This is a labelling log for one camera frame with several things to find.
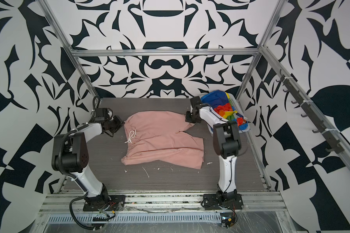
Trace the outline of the pink shorts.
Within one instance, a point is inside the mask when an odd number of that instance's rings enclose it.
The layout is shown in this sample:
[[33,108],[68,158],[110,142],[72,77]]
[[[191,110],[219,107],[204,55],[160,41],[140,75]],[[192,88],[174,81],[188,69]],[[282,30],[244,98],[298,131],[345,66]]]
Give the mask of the pink shorts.
[[204,143],[186,132],[193,126],[185,115],[170,111],[135,113],[124,123],[127,153],[121,162],[128,166],[163,161],[199,170],[204,162]]

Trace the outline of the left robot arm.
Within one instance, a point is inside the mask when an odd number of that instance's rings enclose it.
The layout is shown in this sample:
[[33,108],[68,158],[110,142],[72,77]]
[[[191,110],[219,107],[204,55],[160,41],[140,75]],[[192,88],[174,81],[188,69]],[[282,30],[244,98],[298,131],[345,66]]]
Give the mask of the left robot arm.
[[107,188],[89,167],[87,143],[96,136],[113,137],[124,126],[124,121],[113,115],[109,108],[97,108],[91,120],[54,138],[51,166],[55,171],[69,177],[84,192],[84,200],[90,202],[110,201]]

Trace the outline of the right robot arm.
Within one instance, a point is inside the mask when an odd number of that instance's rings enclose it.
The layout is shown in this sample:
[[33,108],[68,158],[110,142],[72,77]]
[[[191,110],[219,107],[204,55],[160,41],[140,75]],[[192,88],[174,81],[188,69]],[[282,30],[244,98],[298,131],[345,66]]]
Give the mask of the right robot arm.
[[191,98],[190,103],[191,110],[186,112],[186,121],[205,121],[213,128],[213,148],[220,165],[217,198],[222,202],[231,200],[237,195],[235,168],[237,156],[242,148],[238,124],[224,119],[209,104],[202,103],[200,97]]

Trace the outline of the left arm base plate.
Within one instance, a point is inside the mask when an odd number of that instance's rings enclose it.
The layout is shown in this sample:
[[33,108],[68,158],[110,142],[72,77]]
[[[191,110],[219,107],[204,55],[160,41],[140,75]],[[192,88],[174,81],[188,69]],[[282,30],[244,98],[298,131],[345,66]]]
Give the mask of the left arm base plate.
[[125,195],[109,195],[109,197],[93,197],[85,198],[85,204],[83,207],[84,212],[93,212],[93,211],[116,211],[120,207],[124,207]]

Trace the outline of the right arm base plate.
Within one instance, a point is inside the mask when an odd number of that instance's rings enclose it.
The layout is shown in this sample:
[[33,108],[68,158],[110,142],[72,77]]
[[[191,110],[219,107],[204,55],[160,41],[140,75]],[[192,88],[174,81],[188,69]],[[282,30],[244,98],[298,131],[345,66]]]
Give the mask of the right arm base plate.
[[242,210],[244,203],[241,194],[236,190],[229,193],[204,194],[201,206],[206,210],[220,210],[222,208]]

